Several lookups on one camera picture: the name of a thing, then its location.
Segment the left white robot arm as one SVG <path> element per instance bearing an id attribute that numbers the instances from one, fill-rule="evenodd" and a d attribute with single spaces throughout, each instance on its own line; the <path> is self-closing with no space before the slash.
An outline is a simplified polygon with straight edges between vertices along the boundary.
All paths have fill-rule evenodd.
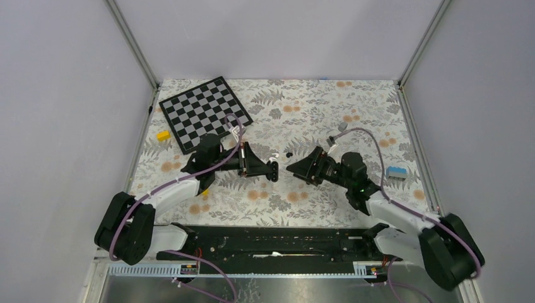
<path id="1" fill-rule="evenodd" d="M 95 232 L 95 245 L 106 250 L 111 260 L 135 265 L 164 239 L 176 237 L 172 252 L 180 259 L 189 259 L 196 250 L 194 240 L 176 225 L 156 227 L 155 219 L 205 192 L 217 171 L 233 170 L 241 177 L 264 176 L 276 182 L 279 165 L 274 160 L 263 162 L 246 141 L 238 141 L 233 149 L 226 150 L 217 135 L 205 134 L 175 179 L 140 198 L 124 191 L 114 195 Z"/>

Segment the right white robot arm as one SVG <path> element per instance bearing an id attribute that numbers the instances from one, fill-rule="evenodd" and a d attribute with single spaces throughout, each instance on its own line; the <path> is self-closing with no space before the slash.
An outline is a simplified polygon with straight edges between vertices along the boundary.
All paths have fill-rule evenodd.
<path id="1" fill-rule="evenodd" d="M 362 242 L 365 257 L 377 260 L 384 254 L 399 257 L 423 268 L 442 289 L 454 290 L 474 277 L 485 258 L 460 217 L 420 213 L 386 198 L 367 175 L 357 152 L 345 153 L 336 162 L 321 147 L 287 166 L 287 171 L 307 184 L 324 181 L 346 189 L 346 198 L 356 210 L 383 222 L 368 229 Z"/>

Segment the black earbud charging case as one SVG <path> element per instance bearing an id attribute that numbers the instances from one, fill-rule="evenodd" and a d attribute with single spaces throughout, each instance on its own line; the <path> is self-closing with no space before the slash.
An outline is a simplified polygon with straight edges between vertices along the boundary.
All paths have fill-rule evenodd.
<path id="1" fill-rule="evenodd" d="M 270 173 L 268 174 L 269 180 L 271 182 L 277 182 L 278 181 L 278 174 L 279 174 L 279 164 L 278 162 L 271 162 L 269 164 L 269 168 L 271 169 Z"/>

